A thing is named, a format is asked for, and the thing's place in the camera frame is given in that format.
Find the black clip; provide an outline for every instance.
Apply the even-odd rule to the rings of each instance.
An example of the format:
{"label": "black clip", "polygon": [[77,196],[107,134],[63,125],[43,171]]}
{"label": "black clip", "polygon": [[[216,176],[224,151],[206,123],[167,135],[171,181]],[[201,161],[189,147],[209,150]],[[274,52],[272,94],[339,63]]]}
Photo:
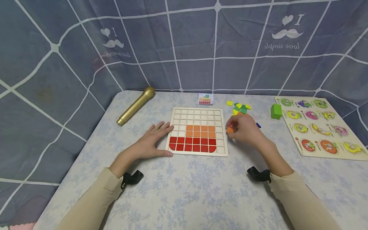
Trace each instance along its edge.
{"label": "black clip", "polygon": [[271,183],[271,177],[270,177],[270,170],[266,169],[262,172],[259,172],[256,167],[250,167],[247,170],[247,173],[249,174],[249,176],[251,176],[251,178],[254,181],[259,181],[259,182],[265,182],[268,181]]}
{"label": "black clip", "polygon": [[130,175],[129,173],[124,173],[123,175],[123,182],[121,183],[121,189],[124,192],[125,188],[127,187],[127,184],[138,184],[141,179],[143,178],[143,173],[140,171],[135,171],[133,175]]}

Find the blue fabric backdrop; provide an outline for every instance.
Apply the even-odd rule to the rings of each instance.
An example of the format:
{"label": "blue fabric backdrop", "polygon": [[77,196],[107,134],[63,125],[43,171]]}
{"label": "blue fabric backdrop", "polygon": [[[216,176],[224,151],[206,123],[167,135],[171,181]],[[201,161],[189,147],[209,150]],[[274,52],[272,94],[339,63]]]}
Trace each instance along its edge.
{"label": "blue fabric backdrop", "polygon": [[37,220],[122,90],[323,97],[368,145],[367,22],[365,0],[0,1],[0,226]]}

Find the mustache print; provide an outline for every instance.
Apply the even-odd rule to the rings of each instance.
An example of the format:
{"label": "mustache print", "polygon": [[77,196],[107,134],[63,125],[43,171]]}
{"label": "mustache print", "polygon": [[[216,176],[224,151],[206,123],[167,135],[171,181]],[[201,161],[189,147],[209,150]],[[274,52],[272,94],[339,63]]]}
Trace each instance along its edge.
{"label": "mustache print", "polygon": [[115,46],[118,46],[120,48],[124,47],[124,43],[121,43],[119,40],[109,40],[106,44],[103,44],[104,46],[108,47],[108,48],[114,48]]}
{"label": "mustache print", "polygon": [[272,38],[273,39],[281,39],[285,36],[287,36],[288,38],[297,38],[300,35],[302,35],[303,33],[298,33],[298,31],[296,29],[290,29],[290,30],[283,29],[280,32],[278,32],[277,34],[272,34]]}

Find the hand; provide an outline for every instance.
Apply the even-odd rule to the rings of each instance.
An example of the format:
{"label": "hand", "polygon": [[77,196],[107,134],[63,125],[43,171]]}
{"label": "hand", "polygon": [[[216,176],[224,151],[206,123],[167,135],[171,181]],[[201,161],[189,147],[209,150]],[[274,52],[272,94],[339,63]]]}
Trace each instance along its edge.
{"label": "hand", "polygon": [[146,133],[125,151],[133,154],[135,159],[151,158],[155,156],[172,157],[172,152],[167,150],[158,150],[155,146],[156,142],[160,138],[174,129],[173,125],[170,126],[170,122],[167,122],[165,125],[164,123],[165,122],[162,121],[157,125],[151,125]]}
{"label": "hand", "polygon": [[248,114],[231,116],[226,122],[226,127],[234,129],[234,133],[227,134],[229,138],[250,144],[253,147],[269,141]]}
{"label": "hand", "polygon": [[129,146],[126,150],[119,153],[114,162],[109,167],[110,171],[120,178],[127,171],[129,166],[137,159],[151,158],[155,156],[172,157],[173,153],[167,150],[156,149],[156,142],[174,129],[170,123],[160,122],[152,125],[137,142]]}

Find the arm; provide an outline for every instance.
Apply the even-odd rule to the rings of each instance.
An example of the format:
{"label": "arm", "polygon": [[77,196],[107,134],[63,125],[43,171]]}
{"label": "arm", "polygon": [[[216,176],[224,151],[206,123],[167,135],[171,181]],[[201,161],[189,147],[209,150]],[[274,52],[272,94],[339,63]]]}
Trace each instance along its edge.
{"label": "arm", "polygon": [[155,143],[173,128],[170,123],[164,125],[163,121],[152,125],[135,144],[119,153],[111,166],[102,170],[93,185],[67,212],[56,230],[98,230],[107,208],[122,192],[123,174],[136,159],[173,156],[171,152],[155,147]]}
{"label": "arm", "polygon": [[303,178],[287,164],[276,145],[260,131],[251,116],[232,116],[226,126],[237,130],[228,133],[229,138],[252,145],[265,160],[271,171],[271,191],[284,206],[295,230],[340,229]]}

